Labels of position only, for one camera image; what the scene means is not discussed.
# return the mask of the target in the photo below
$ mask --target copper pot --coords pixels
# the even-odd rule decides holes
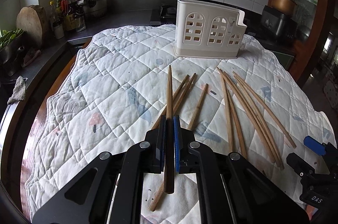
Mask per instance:
[[[293,16],[293,11],[297,4],[292,0],[272,0],[271,7],[279,10],[281,13]]]

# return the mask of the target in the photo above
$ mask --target quilted blanket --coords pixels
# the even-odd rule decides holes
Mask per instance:
[[[335,143],[324,113],[316,112],[306,95],[275,55],[252,36],[245,35],[237,59],[219,60],[177,57],[175,26],[125,26],[96,34],[89,46],[78,52],[75,65],[58,92],[47,100],[47,119],[35,143],[34,170],[25,187],[34,213],[102,151],[127,151],[142,141],[166,103],[169,64],[173,89],[186,74],[197,81],[179,110],[181,126],[187,128],[206,83],[209,84],[195,138],[215,152],[228,153],[224,99],[216,67],[239,74],[260,95],[290,132],[293,149],[270,115],[258,105],[273,134],[285,165],[272,164],[244,109],[231,92],[248,160],[300,205],[298,176],[286,164],[286,156],[297,153],[317,172],[325,172],[324,161],[303,145],[305,136]],[[235,147],[239,143],[235,137]],[[195,175],[177,175],[175,193],[166,195],[158,210],[149,211],[162,175],[145,175],[142,196],[143,223],[200,223]]]

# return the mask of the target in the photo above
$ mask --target white box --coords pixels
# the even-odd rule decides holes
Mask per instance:
[[[195,0],[177,0],[178,56],[236,58],[246,25],[244,11]]]

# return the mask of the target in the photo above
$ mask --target wooden cutting board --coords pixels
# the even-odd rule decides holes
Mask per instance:
[[[41,48],[49,34],[49,23],[44,7],[39,5],[23,7],[16,18],[16,27],[26,32],[31,46]]]

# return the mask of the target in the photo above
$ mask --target silver screw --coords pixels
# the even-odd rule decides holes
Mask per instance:
[[[190,144],[189,144],[190,147],[192,147],[193,149],[197,149],[201,146],[200,143],[198,143],[197,141],[192,141]]]
[[[140,147],[143,149],[149,148],[150,147],[150,143],[148,141],[142,141],[140,143]]]
[[[239,153],[231,153],[230,158],[232,160],[239,160],[241,158],[241,156],[239,155]]]
[[[100,155],[99,155],[99,158],[102,159],[102,160],[106,160],[109,157],[110,157],[109,152],[103,152],[103,153],[100,153]]]

